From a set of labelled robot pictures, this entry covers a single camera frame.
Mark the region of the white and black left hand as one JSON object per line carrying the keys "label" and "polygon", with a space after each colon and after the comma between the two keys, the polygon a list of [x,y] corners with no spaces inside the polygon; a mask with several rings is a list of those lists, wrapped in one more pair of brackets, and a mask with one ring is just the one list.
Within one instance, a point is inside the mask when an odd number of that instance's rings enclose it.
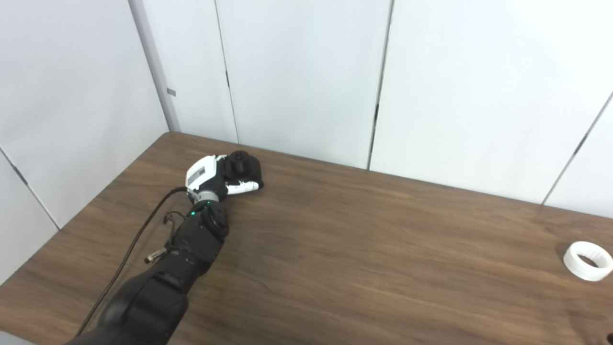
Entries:
{"label": "white and black left hand", "polygon": [[262,189],[261,164],[243,150],[229,155],[208,155],[187,170],[185,186],[193,205],[210,200],[222,202],[229,195]]}

